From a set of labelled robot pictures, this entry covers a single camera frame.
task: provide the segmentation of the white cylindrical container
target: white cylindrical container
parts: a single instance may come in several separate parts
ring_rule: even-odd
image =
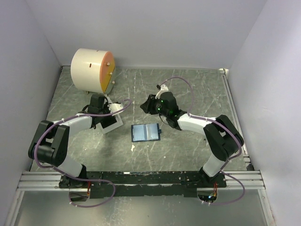
[[[71,62],[71,77],[76,88],[107,94],[115,83],[115,61],[109,51],[80,48]]]

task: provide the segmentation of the white wall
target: white wall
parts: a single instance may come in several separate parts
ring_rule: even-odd
[[[246,145],[278,226],[301,221],[300,9],[300,0],[269,0],[229,75]]]
[[[266,0],[27,0],[62,65],[79,48],[119,66],[229,68]]]
[[[39,121],[45,119],[60,65],[24,0],[0,7],[0,225],[3,225]]]

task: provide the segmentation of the wall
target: wall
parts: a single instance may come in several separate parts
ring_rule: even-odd
[[[301,221],[301,1],[269,0],[230,68],[246,145],[278,226]]]
[[[79,48],[119,66],[229,68],[266,0],[27,0],[62,65]]]
[[[45,119],[60,65],[24,0],[0,7],[0,225],[3,225],[39,121]]]

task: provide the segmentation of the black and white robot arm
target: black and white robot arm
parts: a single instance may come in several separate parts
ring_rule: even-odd
[[[189,130],[206,136],[212,154],[206,164],[200,169],[200,173],[209,180],[214,178],[226,163],[229,157],[238,151],[235,140],[224,134],[224,129],[212,123],[190,117],[186,111],[179,109],[176,99],[169,92],[166,85],[157,86],[159,92],[156,95],[150,94],[147,101],[140,107],[145,113],[159,114],[166,117],[166,121],[172,128],[178,130]],[[207,118],[225,126],[239,141],[241,146],[244,140],[226,115],[216,118]]]
[[[77,115],[114,113],[123,109],[123,105],[120,103],[112,103],[112,101],[104,95],[94,94],[91,97],[90,104],[86,106],[86,109],[87,111],[83,109],[83,111]],[[123,125],[119,113],[120,112],[105,117],[75,117],[74,119],[56,125],[47,133],[38,147],[37,156],[39,162],[44,163],[44,165],[56,167],[60,171],[73,177],[87,178],[86,167],[67,155],[69,137],[82,130],[95,129],[96,125],[99,125],[103,134],[108,133]],[[34,149],[42,134],[57,122],[59,121],[44,120],[40,122],[28,151],[28,155],[31,159],[34,159]]]

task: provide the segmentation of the orange panel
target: orange panel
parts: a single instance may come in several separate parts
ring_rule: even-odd
[[[100,66],[100,72],[99,72],[100,86],[104,93],[111,80],[110,73],[113,73],[114,69],[115,69],[114,57],[113,54],[108,51],[103,57],[102,65]]]

